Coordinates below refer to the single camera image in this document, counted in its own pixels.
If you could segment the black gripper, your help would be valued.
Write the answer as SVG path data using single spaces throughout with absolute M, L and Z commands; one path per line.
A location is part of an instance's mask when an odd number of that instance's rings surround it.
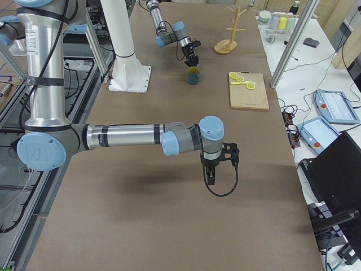
M 186 57 L 184 63 L 188 67 L 197 67 L 199 65 L 199 57 L 194 52 L 194 47 L 192 46 L 192 42 L 182 46 L 183 55 Z
M 220 163 L 221 157 L 207 159 L 205 154 L 200 155 L 201 163 L 205 167 L 205 178 L 208 185 L 215 185 L 215 168 Z

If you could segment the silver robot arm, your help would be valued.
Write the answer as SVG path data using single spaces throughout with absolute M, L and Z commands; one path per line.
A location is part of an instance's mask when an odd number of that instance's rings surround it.
M 183 21 L 178 21 L 170 25 L 166 20 L 162 19 L 160 3 L 162 1 L 152 0 L 146 1 L 149 14 L 152 18 L 156 30 L 156 43 L 159 47 L 176 43 L 182 49 L 183 56 L 178 56 L 176 49 L 176 58 L 178 61 L 184 60 L 188 67 L 197 67 L 199 65 L 199 57 L 195 53 L 195 48 L 201 45 L 197 39 L 191 39 L 187 34 Z
M 17 1 L 16 16 L 1 24 L 1 41 L 12 41 L 15 27 L 27 46 L 30 118 L 17 154 L 28 167 L 50 171 L 76 153 L 96 147 L 160 145 L 167 156 L 200 151 L 204 181 L 215 182 L 216 166 L 225 160 L 224 125 L 215 116 L 198 124 L 72 124 L 65 114 L 63 34 L 87 33 L 85 1 Z

